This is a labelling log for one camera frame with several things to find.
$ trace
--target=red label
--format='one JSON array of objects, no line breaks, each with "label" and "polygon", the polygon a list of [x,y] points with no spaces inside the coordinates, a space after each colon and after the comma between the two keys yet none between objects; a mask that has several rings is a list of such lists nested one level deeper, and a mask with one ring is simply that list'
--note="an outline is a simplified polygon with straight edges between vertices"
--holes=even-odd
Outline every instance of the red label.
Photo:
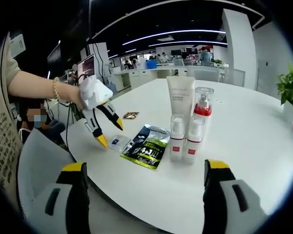
[{"label": "red label", "polygon": [[180,147],[173,146],[172,147],[172,150],[175,151],[175,152],[179,152],[180,151]]},{"label": "red label", "polygon": [[188,154],[189,154],[189,155],[194,155],[194,154],[195,154],[195,150],[191,150],[191,149],[189,149],[189,150],[188,150]]}]

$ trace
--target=green packet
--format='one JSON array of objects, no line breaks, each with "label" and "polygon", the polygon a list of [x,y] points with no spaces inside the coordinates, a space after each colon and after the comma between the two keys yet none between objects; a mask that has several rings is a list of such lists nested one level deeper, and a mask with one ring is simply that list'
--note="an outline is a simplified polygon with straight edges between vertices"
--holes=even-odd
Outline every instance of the green packet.
[{"label": "green packet", "polygon": [[161,162],[169,139],[169,131],[146,124],[125,148],[121,157],[155,170]]}]

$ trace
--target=black ceiling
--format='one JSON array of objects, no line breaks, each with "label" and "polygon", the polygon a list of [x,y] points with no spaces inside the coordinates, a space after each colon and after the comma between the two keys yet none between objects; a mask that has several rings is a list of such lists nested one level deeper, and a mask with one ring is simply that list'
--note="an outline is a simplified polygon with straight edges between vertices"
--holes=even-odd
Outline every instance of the black ceiling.
[{"label": "black ceiling", "polygon": [[[91,38],[120,17],[159,2],[163,1],[92,0]],[[251,0],[233,2],[244,3],[245,6],[265,15],[266,19],[260,25],[271,20],[267,10],[257,2]],[[40,76],[46,76],[48,72],[47,56],[59,40],[61,40],[64,69],[78,62],[80,60],[79,51],[86,43],[93,41],[105,41],[110,50],[109,56],[123,55],[130,49],[137,49],[137,51],[150,49],[148,47],[150,44],[161,43],[157,39],[164,36],[122,46],[123,43],[140,37],[187,29],[220,30],[224,8],[247,14],[251,25],[261,18],[256,13],[227,3],[210,0],[184,0],[155,6],[128,16],[86,42],[89,37],[88,0],[45,0],[39,4],[39,10],[36,12],[31,10],[24,14],[20,14],[24,10],[19,6],[19,11],[15,10],[17,14],[15,14],[13,29],[23,33],[26,45],[26,51],[17,57],[20,67]],[[175,40],[215,41],[217,33],[178,33],[172,34],[172,36]]]}]

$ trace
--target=face mask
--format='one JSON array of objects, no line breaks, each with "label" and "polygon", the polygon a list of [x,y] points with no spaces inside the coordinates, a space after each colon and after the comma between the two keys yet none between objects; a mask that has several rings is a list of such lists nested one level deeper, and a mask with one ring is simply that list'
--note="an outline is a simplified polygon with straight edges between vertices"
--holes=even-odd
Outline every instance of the face mask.
[{"label": "face mask", "polygon": [[46,122],[47,116],[46,115],[34,115],[34,127],[40,128],[41,122]]}]

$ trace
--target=round table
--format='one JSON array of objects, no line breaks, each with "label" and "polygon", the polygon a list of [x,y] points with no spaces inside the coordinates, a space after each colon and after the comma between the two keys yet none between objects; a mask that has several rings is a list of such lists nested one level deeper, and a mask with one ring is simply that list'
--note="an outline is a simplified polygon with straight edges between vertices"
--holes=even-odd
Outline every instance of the round table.
[{"label": "round table", "polygon": [[[277,209],[293,180],[293,128],[282,118],[280,101],[265,94],[223,83],[195,81],[215,90],[213,113],[205,143],[194,165],[171,162],[169,147],[156,171],[103,149],[79,120],[68,129],[69,149],[87,162],[90,179],[114,202],[139,219],[174,234],[201,233],[204,226],[204,160],[226,162],[260,197],[266,214]],[[144,124],[170,129],[171,108],[166,79],[134,89],[112,104],[122,117],[118,130],[100,112],[106,138],[134,138]]]}]

